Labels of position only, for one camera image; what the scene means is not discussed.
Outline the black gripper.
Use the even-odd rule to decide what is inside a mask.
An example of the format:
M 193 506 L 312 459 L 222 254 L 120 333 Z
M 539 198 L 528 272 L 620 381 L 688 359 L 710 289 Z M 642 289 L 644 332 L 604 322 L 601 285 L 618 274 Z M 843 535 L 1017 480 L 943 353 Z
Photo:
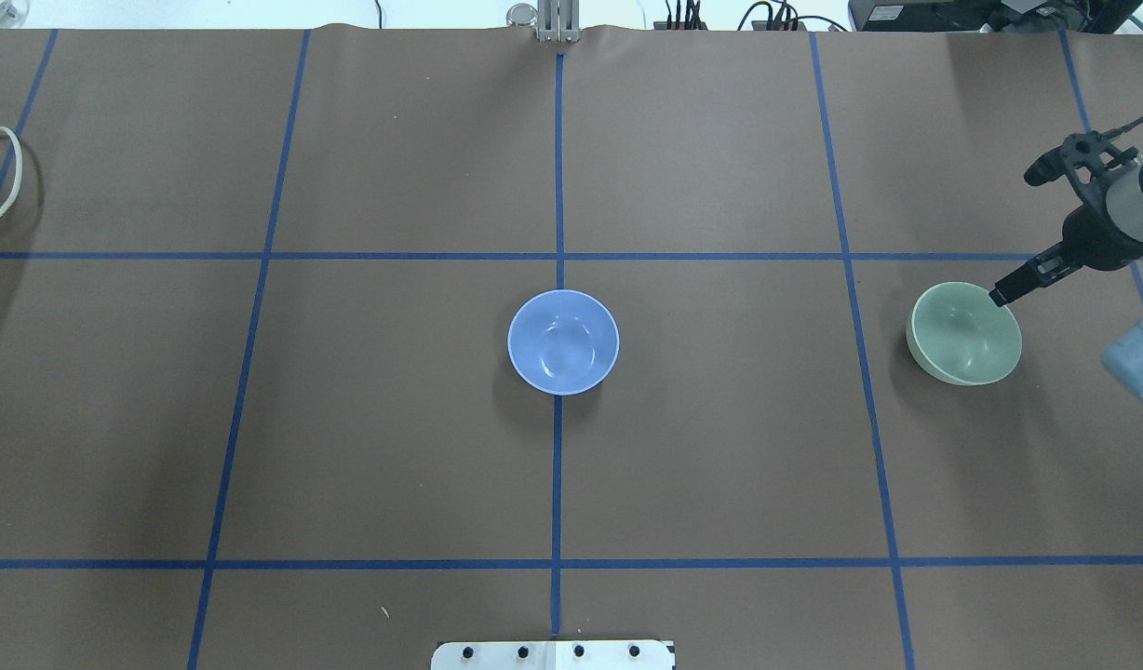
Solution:
M 1120 131 L 1077 133 L 1066 139 L 1068 157 L 1052 149 L 1024 172 L 1028 186 L 1068 177 L 1081 200 L 1066 220 L 1062 249 L 1047 249 L 998 280 L 988 296 L 998 308 L 1049 288 L 1076 272 L 1076 263 L 1113 271 L 1143 258 L 1143 158 L 1137 147 L 1116 147 Z

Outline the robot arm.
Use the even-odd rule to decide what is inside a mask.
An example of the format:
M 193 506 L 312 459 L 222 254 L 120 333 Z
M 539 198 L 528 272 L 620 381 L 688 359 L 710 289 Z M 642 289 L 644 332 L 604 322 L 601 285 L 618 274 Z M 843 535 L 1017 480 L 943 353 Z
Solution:
M 988 292 L 1007 306 L 1039 288 L 1049 288 L 1082 268 L 1100 272 L 1130 270 L 1143 302 L 1143 155 L 1116 147 L 1126 127 L 1070 133 L 1057 147 L 1036 158 L 1024 173 L 1032 188 L 1064 177 L 1079 200 L 1065 217 L 1060 242 L 1031 256 Z M 1103 368 L 1143 402 L 1143 318 L 1104 349 Z

